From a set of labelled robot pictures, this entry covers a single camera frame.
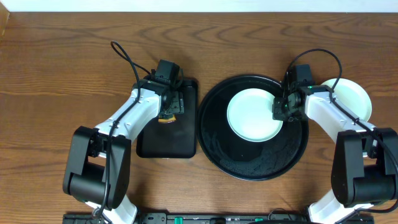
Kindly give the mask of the green and yellow sponge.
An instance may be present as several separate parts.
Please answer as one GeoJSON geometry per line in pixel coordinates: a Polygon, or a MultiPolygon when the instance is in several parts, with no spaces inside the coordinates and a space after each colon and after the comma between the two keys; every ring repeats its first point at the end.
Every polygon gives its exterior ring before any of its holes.
{"type": "Polygon", "coordinates": [[[159,123],[172,123],[176,121],[176,117],[174,114],[162,114],[159,115],[158,122],[159,123]]]}

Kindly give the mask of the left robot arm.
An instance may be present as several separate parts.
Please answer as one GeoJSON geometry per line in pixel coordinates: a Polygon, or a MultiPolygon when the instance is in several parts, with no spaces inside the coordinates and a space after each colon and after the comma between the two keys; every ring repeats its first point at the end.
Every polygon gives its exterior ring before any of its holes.
{"type": "Polygon", "coordinates": [[[131,144],[160,115],[183,113],[181,83],[140,80],[128,100],[94,128],[80,126],[72,136],[63,191],[93,208],[99,222],[133,223],[137,207],[126,192],[131,144]]]}

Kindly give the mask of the light green plate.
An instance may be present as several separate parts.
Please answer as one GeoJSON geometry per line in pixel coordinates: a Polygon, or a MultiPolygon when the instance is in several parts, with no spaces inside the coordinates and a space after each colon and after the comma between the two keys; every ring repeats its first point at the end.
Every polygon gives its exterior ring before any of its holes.
{"type": "Polygon", "coordinates": [[[371,99],[359,84],[340,78],[333,94],[361,120],[369,121],[372,113],[371,99]]]}
{"type": "Polygon", "coordinates": [[[226,110],[230,128],[250,142],[264,142],[275,137],[283,122],[273,119],[274,98],[272,93],[259,88],[248,88],[235,94],[226,110]]]}

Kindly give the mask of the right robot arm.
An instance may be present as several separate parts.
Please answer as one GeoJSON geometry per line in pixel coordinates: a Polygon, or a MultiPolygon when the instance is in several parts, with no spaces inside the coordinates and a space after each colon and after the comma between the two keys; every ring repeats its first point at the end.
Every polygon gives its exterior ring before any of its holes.
{"type": "Polygon", "coordinates": [[[308,207],[312,223],[343,223],[359,212],[390,213],[376,205],[397,200],[397,133],[377,128],[340,103],[326,86],[300,86],[276,97],[274,120],[316,122],[335,143],[331,190],[308,207]]]}

